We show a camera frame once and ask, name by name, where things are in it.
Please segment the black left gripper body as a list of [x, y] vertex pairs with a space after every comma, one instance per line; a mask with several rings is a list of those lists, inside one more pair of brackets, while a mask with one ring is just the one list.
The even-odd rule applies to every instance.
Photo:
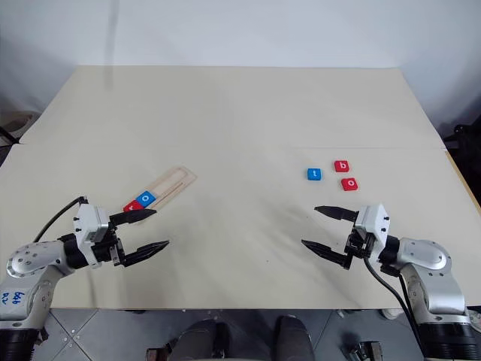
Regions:
[[126, 267], [126, 254], [123, 244], [117, 236], [117, 227], [122, 220], [121, 217], [110, 217], [108, 227], [99, 242], [92, 246], [92, 251], [97, 261], [109, 262], [114, 265], [123, 265]]

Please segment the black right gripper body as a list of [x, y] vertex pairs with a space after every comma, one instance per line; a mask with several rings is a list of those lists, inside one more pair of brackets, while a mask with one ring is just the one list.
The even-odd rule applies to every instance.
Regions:
[[377, 238], [375, 234], [366, 231], [360, 226], [354, 225], [346, 240], [344, 248], [346, 259], [343, 262], [343, 268], [350, 269], [354, 258], [369, 259], [373, 253], [376, 242]]

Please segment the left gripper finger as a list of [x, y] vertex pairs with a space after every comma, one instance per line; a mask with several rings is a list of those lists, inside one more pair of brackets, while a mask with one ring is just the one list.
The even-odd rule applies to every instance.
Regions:
[[143, 262], [146, 259], [156, 255], [170, 244], [170, 241], [158, 241], [145, 246], [139, 247], [135, 252], [125, 255], [123, 259], [123, 266], [129, 267], [131, 265]]
[[112, 226], [119, 226], [124, 223], [132, 224], [137, 223], [148, 217], [156, 214], [157, 211], [153, 209], [139, 209], [133, 211], [124, 211], [122, 213], [113, 214], [110, 216], [110, 224]]

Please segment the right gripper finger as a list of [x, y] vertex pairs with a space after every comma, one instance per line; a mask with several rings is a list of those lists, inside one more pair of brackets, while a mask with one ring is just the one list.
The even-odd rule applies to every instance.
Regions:
[[333, 251], [330, 247], [314, 241], [301, 240], [301, 243], [317, 256], [340, 265], [343, 269], [349, 270], [352, 257], [348, 254], [342, 254]]
[[351, 211], [337, 206], [321, 205], [316, 206], [314, 210], [332, 219], [347, 220], [352, 223], [356, 221], [358, 216], [357, 211]]

